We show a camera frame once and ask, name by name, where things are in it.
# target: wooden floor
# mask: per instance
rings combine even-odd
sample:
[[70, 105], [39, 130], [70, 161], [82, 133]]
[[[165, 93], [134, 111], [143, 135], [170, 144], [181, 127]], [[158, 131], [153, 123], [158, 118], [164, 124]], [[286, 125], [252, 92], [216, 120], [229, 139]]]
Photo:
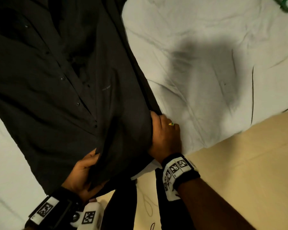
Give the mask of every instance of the wooden floor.
[[[188, 156], [256, 229], [288, 230], [288, 112]], [[101, 197], [103, 203], [112, 193]], [[138, 179], [135, 230], [160, 230], [154, 173]]]

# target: wristband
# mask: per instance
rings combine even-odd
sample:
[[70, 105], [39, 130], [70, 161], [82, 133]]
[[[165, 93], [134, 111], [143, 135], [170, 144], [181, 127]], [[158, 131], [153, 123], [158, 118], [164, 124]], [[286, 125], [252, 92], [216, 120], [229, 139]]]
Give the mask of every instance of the wristband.
[[200, 178], [196, 166], [181, 153], [169, 155], [162, 162], [163, 185], [168, 201], [180, 199], [177, 188], [181, 183]]
[[34, 229], [63, 229], [72, 221], [82, 200], [68, 189], [60, 187], [29, 215], [25, 227]]

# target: finger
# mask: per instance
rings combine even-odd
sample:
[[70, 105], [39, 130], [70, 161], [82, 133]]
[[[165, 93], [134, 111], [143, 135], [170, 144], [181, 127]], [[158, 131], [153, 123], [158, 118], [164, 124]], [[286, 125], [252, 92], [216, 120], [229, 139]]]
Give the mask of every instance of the finger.
[[180, 131], [180, 126], [179, 126], [179, 124], [174, 124], [174, 129], [176, 130], [176, 131]]
[[89, 192], [89, 196], [93, 197], [95, 196], [98, 192], [100, 192], [100, 190], [105, 186], [105, 184], [107, 183], [108, 181], [105, 181], [103, 183], [101, 183], [100, 185], [96, 186], [94, 189], [92, 189], [90, 192]]
[[166, 127], [167, 125], [169, 125], [169, 123], [172, 122], [172, 120], [168, 119], [165, 115], [161, 115], [160, 119], [161, 119], [162, 128]]
[[158, 132], [161, 130], [161, 121], [159, 115], [157, 115], [155, 112], [150, 112], [151, 119], [153, 120], [153, 133]]
[[96, 153], [96, 148], [93, 151], [90, 151], [83, 159], [95, 156], [95, 153]]
[[78, 166], [81, 167], [82, 169], [89, 168], [92, 165], [96, 164], [98, 161], [100, 154], [94, 155], [92, 157], [88, 157], [85, 159], [82, 159], [81, 161], [78, 161]]

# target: black trousers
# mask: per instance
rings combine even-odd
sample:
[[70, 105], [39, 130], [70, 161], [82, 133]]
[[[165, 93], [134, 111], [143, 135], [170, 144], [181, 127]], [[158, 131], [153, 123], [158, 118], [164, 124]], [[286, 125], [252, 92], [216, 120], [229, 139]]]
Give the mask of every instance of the black trousers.
[[[157, 196], [162, 230], [194, 230], [192, 219], [182, 200], [169, 202], [166, 198], [162, 173], [156, 169]], [[122, 228], [133, 230], [137, 209], [137, 188], [135, 182], [127, 182], [117, 188], [109, 201], [101, 225], [101, 230]]]

